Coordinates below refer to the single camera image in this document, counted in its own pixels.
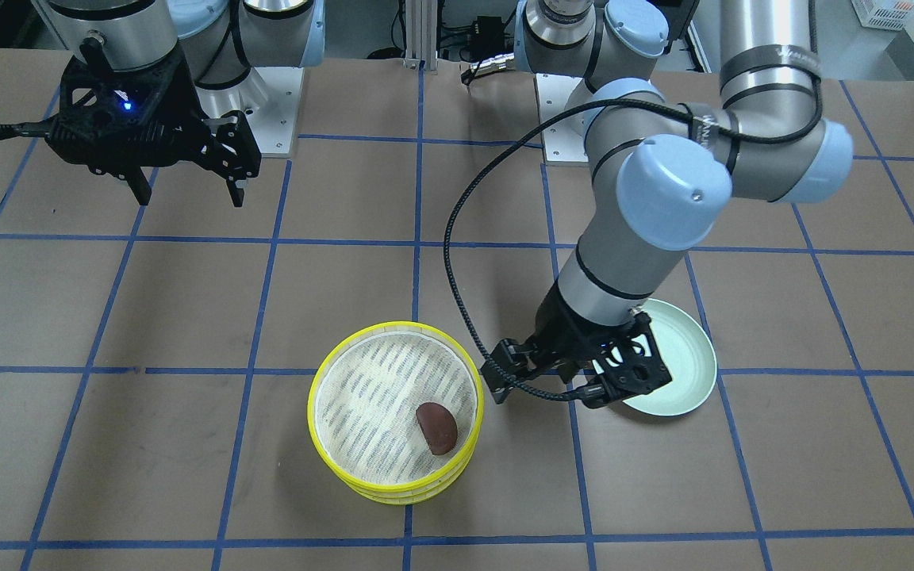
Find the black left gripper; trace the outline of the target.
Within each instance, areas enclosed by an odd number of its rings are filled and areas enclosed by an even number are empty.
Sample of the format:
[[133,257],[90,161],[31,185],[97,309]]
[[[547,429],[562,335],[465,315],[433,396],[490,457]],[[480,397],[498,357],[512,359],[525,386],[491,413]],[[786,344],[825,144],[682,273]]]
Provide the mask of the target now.
[[556,284],[538,308],[532,344],[534,364],[562,383],[572,383],[591,362],[595,374],[573,391],[590,409],[649,395],[673,379],[648,314],[639,311],[621,325],[594,323],[570,308]]

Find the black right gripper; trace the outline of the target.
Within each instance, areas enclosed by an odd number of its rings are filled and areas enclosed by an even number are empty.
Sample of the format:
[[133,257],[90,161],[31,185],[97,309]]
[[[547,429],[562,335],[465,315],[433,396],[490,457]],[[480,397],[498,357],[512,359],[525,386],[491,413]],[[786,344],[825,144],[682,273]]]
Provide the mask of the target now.
[[66,163],[124,177],[140,206],[152,199],[141,167],[192,162],[218,174],[232,206],[242,207],[262,160],[248,115],[204,119],[179,42],[152,65],[126,71],[106,61],[104,47],[86,37],[65,67],[48,147]]

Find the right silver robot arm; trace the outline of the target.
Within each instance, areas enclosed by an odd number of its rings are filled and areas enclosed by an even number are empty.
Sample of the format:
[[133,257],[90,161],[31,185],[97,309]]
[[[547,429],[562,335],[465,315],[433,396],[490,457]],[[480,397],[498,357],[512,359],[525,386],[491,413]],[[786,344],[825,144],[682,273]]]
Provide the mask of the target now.
[[[322,52],[325,15],[321,1],[303,2],[300,14],[294,17],[276,12],[264,18],[242,1],[150,1],[145,10],[145,16],[92,21],[76,32],[76,22],[63,17],[58,1],[44,4],[46,18],[70,44],[99,33],[105,52],[119,47],[135,53],[152,43],[156,29],[163,35],[179,35],[178,54],[197,79],[194,100],[208,113],[240,113],[243,125],[272,126],[275,104],[284,100],[265,83],[260,94],[244,102],[217,104],[222,95],[238,94],[240,88],[263,80],[256,57],[272,55],[294,64],[309,44],[317,54]],[[402,125],[413,132],[388,136],[321,132],[316,127],[302,130],[304,143],[293,158],[276,158],[265,167],[266,173],[277,177],[277,189],[263,188],[264,194],[277,198],[277,210],[272,227],[261,236],[145,234],[135,224],[81,373],[83,384],[99,378],[156,375],[214,378],[236,374],[249,379],[263,372],[261,351],[265,341],[273,339],[273,324],[267,315],[270,288],[278,282],[280,270],[289,281],[302,285],[302,293],[290,300],[290,306],[311,308],[315,313],[291,324],[286,347],[300,348],[326,330],[328,305],[316,303],[316,290],[327,293],[336,307],[346,300],[358,301],[360,308],[376,308],[386,320],[396,319],[397,313],[388,310],[386,302],[401,296],[399,285],[374,289],[373,281],[398,278],[398,268],[377,265],[348,282],[331,282],[328,271],[335,253],[356,253],[368,263],[392,254],[409,258],[411,292],[404,299],[411,303],[413,317],[420,319],[425,300],[421,271],[428,255],[455,248],[543,250],[534,241],[457,241],[446,234],[445,221],[434,220],[424,211],[432,200],[455,203],[457,192],[471,177],[464,167],[447,176],[442,159],[455,165],[460,151],[469,155],[500,151],[526,129],[536,115],[535,75],[490,64],[457,68],[450,63],[440,73],[403,69],[398,81],[391,81],[389,75],[344,77],[340,90],[330,86],[332,77],[331,70],[324,70],[307,88],[301,104],[305,121],[315,121],[324,104],[334,117],[355,112],[366,120],[390,120],[406,113]],[[193,268],[206,271],[218,285],[234,286],[240,279],[250,283],[246,304],[255,313],[255,323],[236,341],[238,360],[206,364],[192,358],[187,366],[179,366],[170,364],[171,352],[164,351],[160,362],[110,362],[101,352],[109,332],[152,343],[160,323],[156,308],[140,307],[127,311],[127,317],[145,317],[147,328],[120,324],[113,314],[115,304],[130,299],[134,292],[144,295],[150,288],[184,299],[187,289],[168,285],[163,276],[187,274]]]

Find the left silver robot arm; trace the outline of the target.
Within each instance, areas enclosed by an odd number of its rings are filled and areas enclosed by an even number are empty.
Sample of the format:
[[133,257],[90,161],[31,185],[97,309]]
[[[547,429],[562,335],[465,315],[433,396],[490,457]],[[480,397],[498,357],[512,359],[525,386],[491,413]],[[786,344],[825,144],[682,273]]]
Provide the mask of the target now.
[[482,366],[497,402],[552,369],[587,408],[676,416],[709,397],[717,361],[692,318],[653,293],[733,197],[817,203],[846,181],[853,141],[824,118],[812,1],[724,1],[720,104],[651,82],[670,23],[649,1],[521,1],[515,60],[578,77],[556,120],[581,135],[596,210],[525,341]]

